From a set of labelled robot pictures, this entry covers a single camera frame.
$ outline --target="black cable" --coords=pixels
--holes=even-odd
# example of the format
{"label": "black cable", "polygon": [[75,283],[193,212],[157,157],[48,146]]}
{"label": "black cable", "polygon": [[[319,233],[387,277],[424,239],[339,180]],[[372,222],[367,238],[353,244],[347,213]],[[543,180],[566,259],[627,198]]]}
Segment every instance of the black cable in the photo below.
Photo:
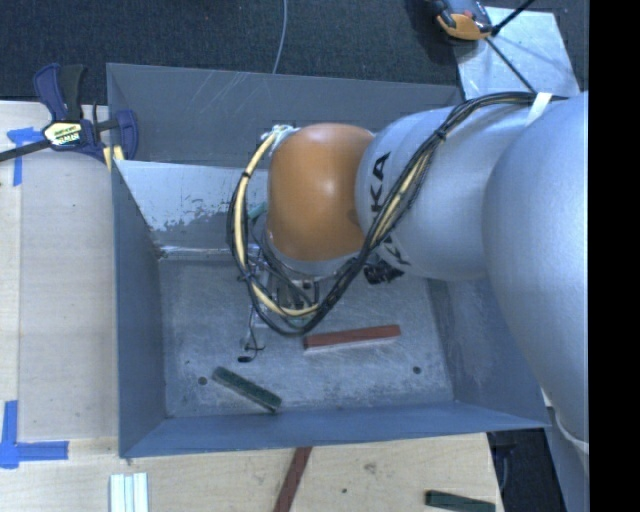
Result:
{"label": "black cable", "polygon": [[[238,200],[238,190],[240,188],[240,184],[242,183],[242,179],[238,182],[238,185],[236,186],[232,196],[231,196],[231,200],[229,202],[229,214],[227,215],[227,243],[229,245],[229,247],[231,248],[231,254],[233,256],[234,261],[236,262],[236,266],[242,271],[242,275],[241,278],[242,280],[245,282],[245,285],[247,286],[247,290],[249,293],[249,297],[251,298],[251,303],[255,309],[255,311],[258,313],[258,315],[260,316],[260,318],[275,332],[277,332],[278,334],[281,334],[282,336],[297,336],[297,326],[296,325],[292,325],[291,322],[289,321],[289,319],[287,318],[287,314],[278,306],[279,309],[279,314],[280,314],[280,318],[283,319],[285,321],[285,323],[293,328],[293,331],[288,331],[278,325],[276,325],[273,320],[262,310],[262,304],[259,300],[259,298],[257,297],[255,291],[254,291],[254,286],[256,286],[262,293],[264,293],[265,295],[269,295],[269,291],[266,290],[266,288],[262,285],[262,283],[260,283],[259,280],[256,279],[256,276],[254,274],[251,273],[250,270],[243,270],[243,265],[240,262],[240,258],[239,255],[237,253],[237,248],[233,242],[234,239],[234,235],[235,235],[235,226],[234,226],[234,219],[233,219],[233,211],[236,208],[236,203]],[[247,235],[247,230],[246,230],[246,204],[241,205],[242,207],[242,225],[245,226],[245,229],[242,230],[242,234],[241,236],[243,237],[242,240],[242,245],[245,249],[245,253],[243,254],[244,256],[244,261],[248,263],[248,254],[247,254],[247,240],[246,240],[246,235]]]}
{"label": "black cable", "polygon": [[509,59],[500,51],[500,49],[495,45],[490,38],[486,39],[487,44],[494,49],[494,51],[498,54],[498,56],[502,59],[502,61],[509,66],[509,69],[515,73],[518,79],[533,93],[537,93],[537,91],[533,88],[533,86],[527,81],[527,79],[522,76],[522,74],[516,69],[516,67],[511,63]]}
{"label": "black cable", "polygon": [[264,347],[259,347],[258,346],[258,340],[256,339],[256,335],[253,332],[253,325],[251,322],[251,318],[249,318],[249,336],[251,337],[251,344],[253,346],[245,346],[243,347],[245,352],[247,350],[253,350],[253,355],[250,356],[239,356],[238,357],[238,362],[239,363],[250,363],[251,361],[253,361],[256,356],[258,355],[258,352],[260,352],[261,350],[264,350]]}
{"label": "black cable", "polygon": [[[503,97],[506,97],[506,96],[493,95],[492,101],[499,102],[502,100]],[[466,119],[466,117],[468,117],[468,115],[470,115],[471,112],[475,110],[475,108],[479,108],[478,105],[482,105],[482,104],[483,104],[483,98],[476,98],[474,100],[470,100],[464,104],[461,104],[458,107],[453,109],[453,111],[450,113],[450,115],[448,116],[447,120],[443,123],[441,128],[439,130],[436,130],[436,132],[439,135],[432,135],[431,137],[429,137],[420,146],[420,148],[414,153],[412,158],[409,160],[409,163],[405,167],[404,171],[401,173],[400,177],[396,180],[391,190],[387,194],[379,215],[376,217],[376,219],[374,219],[374,222],[369,228],[369,231],[365,238],[365,242],[363,244],[363,247],[358,257],[354,261],[352,261],[350,265],[347,266],[346,270],[342,274],[338,275],[333,287],[327,293],[322,303],[318,305],[317,313],[315,313],[304,326],[298,329],[296,329],[295,326],[292,326],[291,323],[287,321],[287,318],[285,316],[284,319],[286,323],[290,327],[294,327],[294,329],[293,331],[283,331],[278,327],[276,328],[278,332],[287,336],[299,336],[299,335],[305,334],[311,331],[329,313],[329,311],[335,306],[338,300],[342,297],[342,295],[344,294],[346,289],[349,287],[353,279],[355,279],[355,277],[359,274],[360,270],[363,268],[371,252],[375,250],[380,243],[382,243],[382,241],[386,238],[386,234],[395,227],[397,222],[400,221],[400,219],[406,212],[406,208],[404,210],[401,210],[400,213],[393,220],[393,222],[391,222],[390,225],[385,229],[382,235],[379,236],[377,240],[373,239],[373,237],[376,235],[378,231],[380,222],[382,221],[382,219],[385,218],[385,215],[383,213],[385,213],[388,210],[391,202],[399,194],[400,187],[402,186],[402,183],[404,182],[404,180],[407,178],[408,173],[411,172],[411,169],[413,168],[413,166],[417,164],[418,160],[422,155],[427,154],[426,153],[427,149],[431,148],[431,151],[429,152],[430,154],[433,152],[433,150],[435,150],[435,147],[437,147],[437,145],[443,142],[444,138],[441,136],[442,133],[448,133],[448,131],[450,131],[455,126],[457,126],[460,122],[462,122],[463,119]],[[428,167],[429,159],[430,158],[425,159],[424,169],[422,170],[422,172],[424,172],[424,170],[426,170],[426,168]],[[417,188],[414,190],[412,195],[415,195],[415,194],[417,194]],[[236,194],[234,194],[234,198],[232,199],[232,205],[234,205],[235,203],[235,199],[236,199],[235,196]],[[252,301],[254,302],[254,304],[258,303],[257,297],[255,296],[255,293],[251,289],[251,283],[248,282],[247,285],[250,289],[249,293],[251,295]],[[258,307],[257,311],[258,311],[258,314],[260,314],[261,317],[263,317],[262,309]],[[265,323],[267,323],[268,325],[274,326],[273,322],[271,322],[271,320],[267,317],[266,314],[264,314],[263,320],[265,320]]]}
{"label": "black cable", "polygon": [[257,221],[258,218],[251,221],[252,226],[250,232],[254,243],[260,248],[260,254],[263,254],[264,257],[261,258],[260,256],[258,256],[257,258],[252,259],[253,263],[263,270],[269,272],[275,279],[285,285],[290,291],[293,292],[294,295],[297,296],[298,301],[308,305],[314,304],[316,301],[310,299],[304,291],[300,290],[298,286],[295,286],[291,282],[291,279],[286,274],[286,271],[284,270],[282,264],[277,260],[275,255],[273,255],[272,252],[268,250],[269,244],[263,243],[260,237],[256,235],[255,226],[257,224]]}
{"label": "black cable", "polygon": [[516,16],[518,16],[522,11],[524,11],[527,7],[529,7],[533,2],[535,2],[535,0],[527,0],[524,4],[522,4],[515,11],[513,11],[511,14],[509,14],[509,16],[507,16],[500,23],[498,23],[495,27],[493,27],[493,29],[491,30],[491,35],[492,36],[497,36],[498,32],[500,32],[507,23],[509,23]]}

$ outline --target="white plastic part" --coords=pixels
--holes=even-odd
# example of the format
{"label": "white plastic part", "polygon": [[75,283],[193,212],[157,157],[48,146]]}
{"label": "white plastic part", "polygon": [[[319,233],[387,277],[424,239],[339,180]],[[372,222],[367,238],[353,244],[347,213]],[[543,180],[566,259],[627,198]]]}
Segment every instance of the white plastic part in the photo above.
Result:
{"label": "white plastic part", "polygon": [[149,512],[146,473],[111,475],[109,512]]}
{"label": "white plastic part", "polygon": [[[276,135],[276,138],[273,141],[273,144],[271,145],[271,148],[269,150],[269,156],[273,156],[273,152],[276,149],[278,149],[278,146],[280,144],[282,144],[287,137],[289,137],[290,135],[293,135],[297,131],[300,131],[300,128],[294,128],[293,126],[289,126],[288,124],[286,124],[286,125],[275,125],[273,127],[272,131],[275,131],[277,133],[277,135]],[[264,133],[262,135],[261,139],[262,140],[266,139],[271,133],[272,132]]]}
{"label": "white plastic part", "polygon": [[533,105],[531,105],[531,108],[529,109],[529,115],[527,116],[527,122],[525,123],[527,126],[533,123],[544,113],[547,105],[551,101],[552,96],[553,95],[549,92],[538,93],[536,99],[533,102]]}

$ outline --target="black surface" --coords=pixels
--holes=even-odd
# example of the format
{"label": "black surface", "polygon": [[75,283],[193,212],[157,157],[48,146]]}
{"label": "black surface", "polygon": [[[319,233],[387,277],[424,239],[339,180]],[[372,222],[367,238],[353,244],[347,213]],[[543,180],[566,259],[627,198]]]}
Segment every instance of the black surface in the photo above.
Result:
{"label": "black surface", "polygon": [[[538,0],[530,10],[555,15],[578,84],[588,90],[588,0]],[[107,62],[271,72],[282,21],[281,0],[5,3],[0,98],[35,100],[33,75],[52,62],[86,65],[80,100],[98,104],[106,104]],[[422,0],[289,0],[278,72],[440,85],[458,80],[452,47]],[[509,458],[507,512],[563,512],[544,433],[509,435],[517,447]]]}

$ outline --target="bin floor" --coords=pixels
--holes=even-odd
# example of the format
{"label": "bin floor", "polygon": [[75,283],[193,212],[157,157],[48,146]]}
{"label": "bin floor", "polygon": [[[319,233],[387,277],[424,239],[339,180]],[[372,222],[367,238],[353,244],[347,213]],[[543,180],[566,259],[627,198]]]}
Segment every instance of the bin floor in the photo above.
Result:
{"label": "bin floor", "polygon": [[241,340],[250,302],[228,261],[160,264],[169,417],[264,412],[211,379],[223,366],[282,399],[281,410],[451,401],[453,390],[424,279],[370,285],[362,275],[313,333],[398,324],[388,343],[304,353],[302,338],[256,324],[266,348],[249,363]]}

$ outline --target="wire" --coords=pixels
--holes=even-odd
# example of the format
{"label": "wire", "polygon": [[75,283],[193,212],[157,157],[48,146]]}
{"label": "wire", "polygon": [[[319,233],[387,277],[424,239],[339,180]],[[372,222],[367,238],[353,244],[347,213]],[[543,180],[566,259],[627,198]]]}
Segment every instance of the wire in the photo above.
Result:
{"label": "wire", "polygon": [[278,55],[276,56],[276,62],[273,65],[273,75],[276,74],[278,64],[280,64],[280,56],[282,55],[282,47],[284,46],[284,37],[287,33],[287,0],[282,0],[282,33],[280,34],[280,46],[278,47]]}
{"label": "wire", "polygon": [[256,356],[261,350],[264,350],[264,347],[258,346],[258,340],[256,339],[256,335],[253,332],[253,314],[249,317],[249,338],[251,339],[251,344],[247,343],[243,347],[243,349],[245,352],[252,350],[253,354],[250,356],[239,356],[238,357],[239,363],[250,363],[256,358]]}
{"label": "wire", "polygon": [[[336,305],[351,282],[367,264],[373,251],[387,239],[389,233],[395,229],[409,211],[421,190],[436,149],[446,141],[447,136],[480,108],[499,104],[531,105],[535,98],[535,93],[505,92],[473,98],[454,107],[440,127],[415,151],[399,177],[392,184],[378,215],[373,219],[367,231],[358,255],[336,272],[333,286],[321,301],[316,300],[312,303],[301,293],[298,298],[304,297],[300,300],[303,304],[297,309],[284,308],[271,298],[269,290],[258,281],[256,274],[251,270],[247,254],[246,190],[258,161],[282,131],[287,129],[285,126],[274,126],[272,131],[266,134],[264,141],[257,148],[242,174],[231,198],[227,215],[227,240],[231,247],[231,253],[241,272],[241,278],[247,285],[249,296],[258,315],[271,329],[283,336],[300,336],[310,332]],[[552,96],[551,101],[561,99],[566,98]],[[296,285],[283,272],[274,271],[274,273],[292,290],[296,289]]]}
{"label": "wire", "polygon": [[492,36],[497,36],[498,32],[500,32],[507,23],[510,23],[513,18],[519,16],[522,11],[524,11],[527,7],[529,7],[535,0],[527,0],[524,4],[518,7],[515,11],[513,11],[509,16],[503,19],[500,23],[498,23],[493,30],[491,31]]}
{"label": "wire", "polygon": [[518,79],[529,89],[531,92],[537,92],[533,86],[527,81],[527,79],[516,69],[516,67],[511,63],[509,59],[505,56],[504,53],[500,51],[500,49],[496,46],[496,44],[491,41],[490,38],[487,38],[487,44],[494,49],[494,51],[498,54],[498,56],[502,59],[502,61],[509,66],[509,69],[515,73]]}

